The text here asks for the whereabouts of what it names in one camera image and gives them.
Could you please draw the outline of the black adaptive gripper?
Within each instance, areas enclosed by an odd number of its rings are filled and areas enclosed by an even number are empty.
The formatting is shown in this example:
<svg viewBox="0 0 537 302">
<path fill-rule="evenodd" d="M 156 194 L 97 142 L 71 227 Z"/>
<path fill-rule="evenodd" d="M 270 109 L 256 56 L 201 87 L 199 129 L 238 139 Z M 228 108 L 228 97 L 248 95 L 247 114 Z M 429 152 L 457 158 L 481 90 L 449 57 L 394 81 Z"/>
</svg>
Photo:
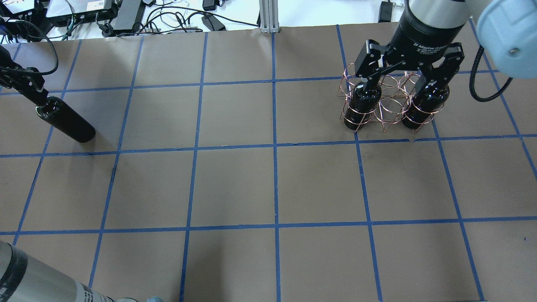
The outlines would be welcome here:
<svg viewBox="0 0 537 302">
<path fill-rule="evenodd" d="M 366 40 L 355 60 L 355 88 L 361 98 L 379 98 L 384 68 L 420 69 L 420 99 L 449 97 L 449 82 L 465 58 L 462 43 L 454 39 L 468 21 L 464 0 L 406 0 L 396 31 L 387 45 Z M 432 64 L 443 59 L 440 65 Z"/>
</svg>

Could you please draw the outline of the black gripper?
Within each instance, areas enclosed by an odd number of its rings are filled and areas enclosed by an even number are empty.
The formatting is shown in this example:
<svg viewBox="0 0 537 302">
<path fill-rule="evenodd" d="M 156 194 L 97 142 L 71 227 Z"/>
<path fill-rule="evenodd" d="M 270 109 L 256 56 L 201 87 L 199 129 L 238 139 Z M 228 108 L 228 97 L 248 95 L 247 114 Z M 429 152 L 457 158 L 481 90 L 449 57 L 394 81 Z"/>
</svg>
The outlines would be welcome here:
<svg viewBox="0 0 537 302">
<path fill-rule="evenodd" d="M 44 77 L 35 67 L 23 68 L 11 58 L 10 52 L 0 47 L 1 86 L 15 89 L 37 107 L 47 104 L 48 90 L 44 88 Z"/>
</svg>

